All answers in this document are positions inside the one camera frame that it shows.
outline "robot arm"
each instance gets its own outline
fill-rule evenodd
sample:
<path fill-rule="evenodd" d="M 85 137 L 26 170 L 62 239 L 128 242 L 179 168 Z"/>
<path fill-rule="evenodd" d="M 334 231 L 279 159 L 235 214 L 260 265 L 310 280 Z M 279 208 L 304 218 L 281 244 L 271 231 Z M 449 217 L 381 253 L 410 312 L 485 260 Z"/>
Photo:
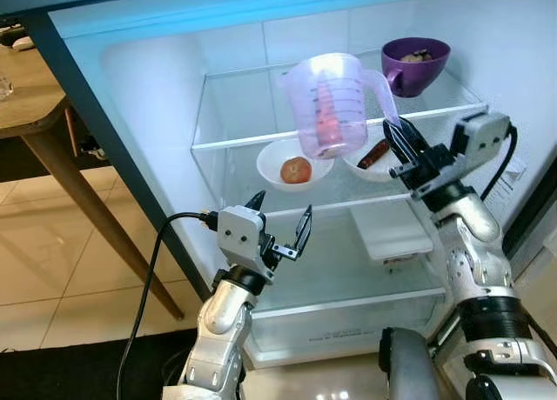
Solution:
<path fill-rule="evenodd" d="M 312 225 L 309 206 L 296 228 L 294 245 L 275 243 L 275 237 L 265 233 L 265 215 L 259 211 L 264 196 L 261 191 L 246 206 L 227 207 L 218 213 L 217 222 L 208 224 L 218 233 L 218 247 L 231 268 L 215 276 L 215 291 L 198 315 L 198 339 L 178 385 L 163 388 L 163 400 L 239 398 L 251 310 L 263 288 L 272 284 L 280 259 L 302 255 Z"/>
<path fill-rule="evenodd" d="M 407 120 L 401 119 L 400 126 L 384 122 L 386 138 L 403 163 L 391 175 L 400 177 L 413 198 L 423 200 L 433 213 L 446 249 L 449 285 L 466 337 L 457 355 L 475 375 L 466 387 L 467 400 L 557 398 L 557 376 L 532 339 L 513 288 L 500 226 L 473 188 L 460 182 L 497 155 L 509 128 L 508 117 L 498 113 L 464 118 L 449 150 L 443 144 L 430 147 Z M 391 399 L 416 398 L 412 384 L 420 380 L 427 380 L 422 398 L 439 398 L 430 377 L 432 365 L 418 368 L 415 378 L 399 374 L 406 368 L 402 355 L 430 359 L 423 346 L 425 339 L 416 332 L 384 331 L 381 368 L 389 373 Z"/>

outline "purple mug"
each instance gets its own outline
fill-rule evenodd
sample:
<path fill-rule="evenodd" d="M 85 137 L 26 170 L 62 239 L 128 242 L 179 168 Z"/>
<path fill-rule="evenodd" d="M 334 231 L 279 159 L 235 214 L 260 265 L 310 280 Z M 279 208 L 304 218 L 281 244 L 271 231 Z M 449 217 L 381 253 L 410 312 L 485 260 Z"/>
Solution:
<path fill-rule="evenodd" d="M 406 63 L 400 59 L 417 50 L 428 50 L 430 61 Z M 398 97 L 416 97 L 433 82 L 445 67 L 451 48 L 427 37 L 404 37 L 383 46 L 381 65 L 391 91 Z"/>

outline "refrigerator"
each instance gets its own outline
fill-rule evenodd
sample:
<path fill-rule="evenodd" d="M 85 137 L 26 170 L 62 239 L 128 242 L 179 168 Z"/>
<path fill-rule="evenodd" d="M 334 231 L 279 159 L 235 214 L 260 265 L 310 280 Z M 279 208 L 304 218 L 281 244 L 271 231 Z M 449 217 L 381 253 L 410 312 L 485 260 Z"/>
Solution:
<path fill-rule="evenodd" d="M 386 326 L 431 338 L 453 311 L 446 253 L 431 214 L 399 180 L 366 181 L 341 158 L 304 192 L 275 190 L 259 175 L 259 152 L 297 136 L 281 77 L 300 61 L 345 52 L 367 69 L 381 70 L 381 47 L 393 39 L 448 43 L 452 51 L 443 72 L 418 97 L 396 97 L 399 113 L 430 144 L 449 144 L 455 123 L 474 112 L 509 115 L 518 146 L 487 199 L 503 230 L 514 233 L 507 253 L 527 245 L 547 210 L 547 193 L 540 197 L 535 191 L 544 176 L 545 187 L 554 187 L 557 0 L 0 5 L 5 19 L 26 25 L 156 227 L 173 213 L 220 210 L 266 190 L 267 231 L 285 243 L 304 208 L 313 205 L 304 255 L 296 263 L 281 262 L 274 285 L 265 288 L 252 312 L 245 352 L 255 368 L 375 352 Z M 368 91 L 370 137 L 380 135 L 382 117 Z M 507 147 L 508 141 L 464 183 L 480 194 Z M 206 299 L 215 273 L 226 267 L 215 234 L 181 220 L 165 241 Z M 512 263 L 518 276 L 529 259 Z"/>

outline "white bowl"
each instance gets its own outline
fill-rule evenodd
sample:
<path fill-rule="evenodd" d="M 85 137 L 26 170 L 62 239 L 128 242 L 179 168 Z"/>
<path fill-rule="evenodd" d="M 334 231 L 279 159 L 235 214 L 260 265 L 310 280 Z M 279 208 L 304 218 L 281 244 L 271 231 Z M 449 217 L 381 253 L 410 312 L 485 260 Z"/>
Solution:
<path fill-rule="evenodd" d="M 367 170 L 358 168 L 357 165 L 366 154 L 372 150 L 372 148 L 385 136 L 383 135 L 383 129 L 378 126 L 369 126 L 368 129 L 368 141 L 363 148 L 355 150 L 349 154 L 342 157 L 346 165 L 351 172 L 356 174 L 358 177 L 365 179 L 366 181 L 373 181 L 376 183 L 385 183 L 387 181 L 393 180 L 389 174 L 389 169 L 392 167 L 398 167 L 400 165 L 399 159 L 389 150 L 384 156 L 382 156 L 378 161 L 372 164 Z"/>
<path fill-rule="evenodd" d="M 312 166 L 310 181 L 300 184 L 285 183 L 280 177 L 282 165 L 289 159 L 304 157 Z M 297 138 L 271 142 L 259 152 L 258 171 L 275 189 L 287 192 L 308 191 L 332 170 L 333 159 L 310 159 L 304 155 Z"/>

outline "tomato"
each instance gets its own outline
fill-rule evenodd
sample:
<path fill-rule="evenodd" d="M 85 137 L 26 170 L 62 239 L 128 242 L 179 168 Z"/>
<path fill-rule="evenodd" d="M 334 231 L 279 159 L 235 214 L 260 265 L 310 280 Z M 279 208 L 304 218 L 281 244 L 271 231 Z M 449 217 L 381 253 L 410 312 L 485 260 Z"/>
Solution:
<path fill-rule="evenodd" d="M 312 177 L 312 165 L 303 157 L 295 157 L 283 163 L 280 177 L 285 183 L 307 183 Z"/>

